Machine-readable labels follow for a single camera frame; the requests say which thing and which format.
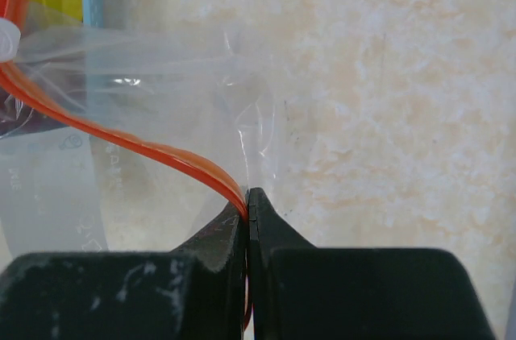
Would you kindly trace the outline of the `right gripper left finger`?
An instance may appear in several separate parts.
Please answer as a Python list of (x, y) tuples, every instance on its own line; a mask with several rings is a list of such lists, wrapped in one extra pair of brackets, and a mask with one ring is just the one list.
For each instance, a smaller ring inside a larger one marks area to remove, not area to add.
[(19, 256), (1, 275), (4, 339), (240, 339), (247, 228), (233, 205), (169, 252)]

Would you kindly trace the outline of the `clear zip top bag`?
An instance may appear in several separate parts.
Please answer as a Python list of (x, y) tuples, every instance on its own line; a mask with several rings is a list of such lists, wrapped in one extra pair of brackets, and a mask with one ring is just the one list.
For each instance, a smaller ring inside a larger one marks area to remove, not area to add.
[(131, 32), (1, 0), (1, 250), (175, 247), (284, 171), (277, 59), (234, 21)]

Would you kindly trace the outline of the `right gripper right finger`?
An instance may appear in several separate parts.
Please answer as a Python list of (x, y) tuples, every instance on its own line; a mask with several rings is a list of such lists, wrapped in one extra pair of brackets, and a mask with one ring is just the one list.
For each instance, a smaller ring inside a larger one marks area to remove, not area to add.
[(492, 339), (462, 263), (438, 248), (322, 248), (248, 194), (258, 339)]

